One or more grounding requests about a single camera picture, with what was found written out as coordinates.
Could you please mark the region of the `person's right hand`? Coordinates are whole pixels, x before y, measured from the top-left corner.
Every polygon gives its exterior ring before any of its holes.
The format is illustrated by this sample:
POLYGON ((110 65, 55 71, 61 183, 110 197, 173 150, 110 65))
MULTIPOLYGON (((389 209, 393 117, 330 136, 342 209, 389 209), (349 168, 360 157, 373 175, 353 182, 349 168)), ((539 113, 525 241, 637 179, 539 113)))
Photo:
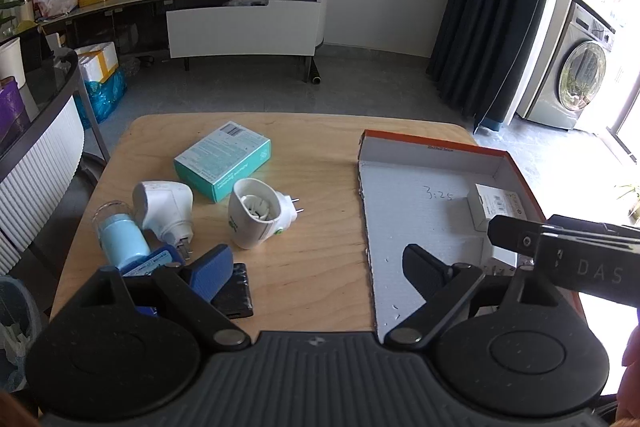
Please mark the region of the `person's right hand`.
POLYGON ((614 426, 638 426, 640 416, 640 334, 639 327, 632 332, 623 356, 626 367, 617 392, 617 410, 614 426))

